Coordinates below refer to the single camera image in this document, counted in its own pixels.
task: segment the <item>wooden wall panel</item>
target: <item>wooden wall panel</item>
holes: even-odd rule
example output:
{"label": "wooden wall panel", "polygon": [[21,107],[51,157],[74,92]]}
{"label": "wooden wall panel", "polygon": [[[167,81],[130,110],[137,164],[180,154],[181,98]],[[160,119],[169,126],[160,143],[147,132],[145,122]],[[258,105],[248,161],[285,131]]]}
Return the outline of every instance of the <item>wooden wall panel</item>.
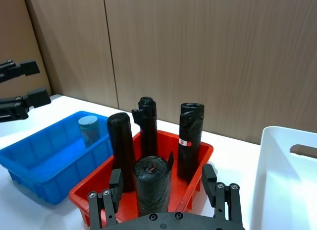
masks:
{"label": "wooden wall panel", "polygon": [[0,84],[0,98],[26,95],[44,87],[51,93],[39,47],[24,0],[0,0],[0,63],[34,59],[39,74],[20,76]]}
{"label": "wooden wall panel", "polygon": [[27,0],[55,93],[117,108],[104,0]]}
{"label": "wooden wall panel", "polygon": [[317,131],[317,0],[106,0],[119,107],[153,97],[179,122],[259,143],[269,125]]}

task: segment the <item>screw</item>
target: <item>screw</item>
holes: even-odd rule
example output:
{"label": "screw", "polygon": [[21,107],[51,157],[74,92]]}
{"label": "screw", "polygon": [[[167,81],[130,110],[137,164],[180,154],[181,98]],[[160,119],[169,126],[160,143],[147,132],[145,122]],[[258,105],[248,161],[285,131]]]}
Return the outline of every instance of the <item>screw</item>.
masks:
{"label": "screw", "polygon": [[177,212],[177,213],[175,214],[175,218],[177,218],[177,219],[182,219],[182,218],[183,218],[183,214],[182,214],[181,212]]}
{"label": "screw", "polygon": [[239,186],[237,186],[236,184],[233,184],[233,185],[231,186],[231,188],[232,188],[232,189],[239,189]]}
{"label": "screw", "polygon": [[219,184],[217,184],[217,187],[222,189],[222,188],[224,188],[224,185],[222,183],[219,183]]}
{"label": "screw", "polygon": [[96,196],[96,193],[92,192],[89,194],[89,198],[94,198]]}
{"label": "screw", "polygon": [[151,214],[149,218],[151,221],[155,221],[156,219],[158,219],[158,216],[156,214]]}
{"label": "screw", "polygon": [[104,195],[110,194],[110,191],[109,191],[109,190],[105,190],[105,191],[103,192],[103,194],[104,194]]}

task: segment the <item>red plastic bin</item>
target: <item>red plastic bin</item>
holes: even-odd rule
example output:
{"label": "red plastic bin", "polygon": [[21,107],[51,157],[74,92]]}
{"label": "red plastic bin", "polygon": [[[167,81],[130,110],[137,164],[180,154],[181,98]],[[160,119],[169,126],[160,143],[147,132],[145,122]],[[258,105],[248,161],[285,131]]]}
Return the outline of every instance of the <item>red plastic bin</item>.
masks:
{"label": "red plastic bin", "polygon": [[[141,157],[139,133],[133,137],[133,145],[135,157],[136,159],[139,159]],[[167,159],[170,151],[173,152],[175,160],[172,170],[172,190],[168,211],[187,212],[192,208],[192,201],[195,198],[196,192],[200,191],[202,167],[209,160],[213,152],[213,147],[207,143],[201,143],[199,150],[200,166],[189,185],[186,184],[186,181],[177,176],[178,135],[158,131],[158,155]],[[91,191],[97,191],[99,193],[108,188],[112,165],[113,156],[109,157],[104,163],[90,173],[90,175],[78,183],[69,193],[70,201],[80,209],[83,220],[87,226],[90,225],[87,195]],[[104,210],[102,210],[101,216],[103,226],[105,226],[106,216]],[[134,191],[122,194],[118,213],[115,216],[119,223],[138,217],[137,200]]]}

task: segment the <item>tabletop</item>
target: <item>tabletop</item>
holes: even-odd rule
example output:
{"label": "tabletop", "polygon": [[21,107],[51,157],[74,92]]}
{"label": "tabletop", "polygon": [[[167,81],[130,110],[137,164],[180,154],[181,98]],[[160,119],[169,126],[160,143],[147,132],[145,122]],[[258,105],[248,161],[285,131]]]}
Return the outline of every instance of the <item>tabletop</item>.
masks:
{"label": "tabletop", "polygon": [[[32,135],[63,118],[78,112],[87,111],[110,116],[118,109],[97,105],[67,96],[54,95],[52,103],[29,111],[29,118],[0,123],[0,149]],[[132,114],[126,112],[133,120]],[[132,135],[140,131],[131,122]],[[158,130],[178,134],[179,125],[158,120]],[[202,141],[214,147],[209,162],[213,163],[218,181],[226,185],[237,183],[240,186],[240,199],[243,226],[250,228],[252,200],[256,179],[260,146],[209,132],[202,133]],[[199,214],[211,217],[213,208],[207,196],[194,201],[199,206]],[[37,198],[31,191],[11,180],[7,170],[0,166],[0,229],[23,230],[85,230],[88,229],[79,209],[68,198],[58,205],[50,205]]]}

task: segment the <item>black plastic wrap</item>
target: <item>black plastic wrap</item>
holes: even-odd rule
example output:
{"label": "black plastic wrap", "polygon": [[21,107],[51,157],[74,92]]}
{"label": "black plastic wrap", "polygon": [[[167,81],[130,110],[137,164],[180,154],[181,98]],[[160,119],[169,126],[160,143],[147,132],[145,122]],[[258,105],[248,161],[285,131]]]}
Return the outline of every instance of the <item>black plastic wrap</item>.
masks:
{"label": "black plastic wrap", "polygon": [[173,154],[167,162],[158,156],[141,158],[134,166],[139,217],[168,211]]}
{"label": "black plastic wrap", "polygon": [[142,97],[139,109],[132,110],[134,122],[140,126],[142,157],[158,154],[157,105],[150,97]]}
{"label": "black plastic wrap", "polygon": [[107,126],[113,149],[113,169],[122,169],[123,192],[132,191],[134,190],[135,155],[130,117],[126,113],[111,115],[107,120]]}
{"label": "black plastic wrap", "polygon": [[189,184],[198,166],[204,121],[204,105],[184,103],[179,119],[177,175]]}

